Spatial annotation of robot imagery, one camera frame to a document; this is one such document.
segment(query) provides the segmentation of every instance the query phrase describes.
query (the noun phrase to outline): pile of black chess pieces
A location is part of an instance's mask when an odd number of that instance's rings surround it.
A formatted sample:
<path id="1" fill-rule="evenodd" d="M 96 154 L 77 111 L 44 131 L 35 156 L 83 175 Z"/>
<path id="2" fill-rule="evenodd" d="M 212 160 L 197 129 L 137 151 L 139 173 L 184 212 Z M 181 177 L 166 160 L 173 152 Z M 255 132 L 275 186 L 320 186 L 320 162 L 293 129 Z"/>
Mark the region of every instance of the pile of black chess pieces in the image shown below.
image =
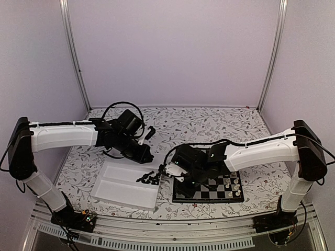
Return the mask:
<path id="1" fill-rule="evenodd" d="M 156 173 L 155 176 L 152 176 L 153 174 L 154 174 L 154 171 L 151 171 L 148 174 L 144 174 L 141 178 L 136 180 L 136 182 L 142 182 L 144 184 L 151 184 L 151 185 L 158 186 L 159 178 L 161 177 L 161 174 Z"/>

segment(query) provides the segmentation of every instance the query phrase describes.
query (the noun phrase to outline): table surface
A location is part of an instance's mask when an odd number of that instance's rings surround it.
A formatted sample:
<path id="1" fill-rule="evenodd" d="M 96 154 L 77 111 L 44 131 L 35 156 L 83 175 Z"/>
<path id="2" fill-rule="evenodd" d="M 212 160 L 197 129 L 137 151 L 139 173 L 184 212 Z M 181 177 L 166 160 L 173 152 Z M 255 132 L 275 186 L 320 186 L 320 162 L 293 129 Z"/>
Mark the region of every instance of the table surface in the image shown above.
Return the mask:
<path id="1" fill-rule="evenodd" d="M 141 108 L 147 126 L 156 134 L 149 145 L 153 155 L 166 154 L 188 142 L 212 142 L 228 138 L 243 142 L 270 135 L 258 111 L 248 108 Z M 89 117 L 100 117 L 104 109 L 93 109 Z M 117 118 L 124 108 L 110 110 L 106 119 Z M 217 219 L 274 211 L 278 197 L 291 179 L 284 163 L 245 168 L 240 171 L 243 203 L 172 203 L 172 179 L 163 177 L 155 210 L 146 211 L 97 201 L 90 196 L 106 156 L 101 147 L 73 147 L 57 180 L 76 210 L 90 209 L 100 215 L 156 220 Z"/>

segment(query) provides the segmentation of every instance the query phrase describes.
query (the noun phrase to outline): floral tablecloth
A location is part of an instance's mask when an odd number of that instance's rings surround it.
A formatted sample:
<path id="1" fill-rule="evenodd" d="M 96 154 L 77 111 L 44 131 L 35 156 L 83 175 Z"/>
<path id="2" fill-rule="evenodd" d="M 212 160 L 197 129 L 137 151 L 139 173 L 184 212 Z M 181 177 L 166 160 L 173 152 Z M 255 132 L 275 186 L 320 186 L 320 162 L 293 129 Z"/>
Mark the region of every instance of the floral tablecloth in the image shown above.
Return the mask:
<path id="1" fill-rule="evenodd" d="M 165 154 L 185 142 L 211 142 L 228 138 L 236 142 L 268 136 L 264 122 L 255 109 L 248 108 L 141 108 L 146 125 L 156 134 L 149 145 L 153 154 Z M 104 109 L 94 109 L 90 117 L 100 117 Z M 118 117 L 123 108 L 110 110 L 106 119 Z M 185 220 L 214 219 L 273 211 L 287 188 L 290 175 L 284 163 L 254 166 L 240 171 L 245 201 L 230 204 L 172 203 L 170 178 L 160 183 L 154 211 L 121 207 L 90 196 L 106 156 L 100 147 L 77 146 L 71 149 L 57 181 L 76 210 L 90 209 L 101 215 L 127 218 Z"/>

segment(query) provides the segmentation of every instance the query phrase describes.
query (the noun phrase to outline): chessboard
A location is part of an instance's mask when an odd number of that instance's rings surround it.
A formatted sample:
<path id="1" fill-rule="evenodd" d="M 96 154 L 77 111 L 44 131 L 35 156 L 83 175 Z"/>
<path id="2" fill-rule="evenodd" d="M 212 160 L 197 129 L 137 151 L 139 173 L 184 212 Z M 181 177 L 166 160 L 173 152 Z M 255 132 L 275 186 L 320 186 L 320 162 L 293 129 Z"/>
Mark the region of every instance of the chessboard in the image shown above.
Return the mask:
<path id="1" fill-rule="evenodd" d="M 193 198 L 186 198 L 184 195 L 177 193 L 176 184 L 178 182 L 179 181 L 177 180 L 173 181 L 172 202 L 177 203 L 244 202 L 242 183 L 239 172 L 233 172 L 230 175 L 219 176 L 216 180 L 208 179 L 206 182 L 204 182 L 204 185 L 200 185 L 197 187 L 197 190 Z"/>

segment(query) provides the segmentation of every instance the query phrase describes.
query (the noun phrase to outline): white wall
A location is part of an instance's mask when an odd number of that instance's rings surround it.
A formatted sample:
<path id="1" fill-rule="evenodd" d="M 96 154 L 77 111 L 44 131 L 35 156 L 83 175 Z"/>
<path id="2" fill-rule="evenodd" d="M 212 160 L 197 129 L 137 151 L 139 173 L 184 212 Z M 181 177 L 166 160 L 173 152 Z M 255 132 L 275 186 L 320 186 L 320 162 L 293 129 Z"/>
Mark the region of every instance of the white wall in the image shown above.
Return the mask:
<path id="1" fill-rule="evenodd" d="M 91 105 L 257 106 L 279 3 L 69 1 Z"/>
<path id="2" fill-rule="evenodd" d="M 58 0 L 1 1 L 0 153 L 17 119 L 73 121 L 85 115 L 77 87 Z M 65 150 L 35 155 L 53 179 Z M 7 169 L 7 159 L 3 168 Z M 19 250 L 35 198 L 22 194 L 0 172 L 0 250 Z"/>
<path id="3" fill-rule="evenodd" d="M 335 2 L 288 1 L 284 34 L 263 115 L 273 133 L 305 120 L 335 153 Z M 335 250 L 335 166 L 311 197 Z"/>

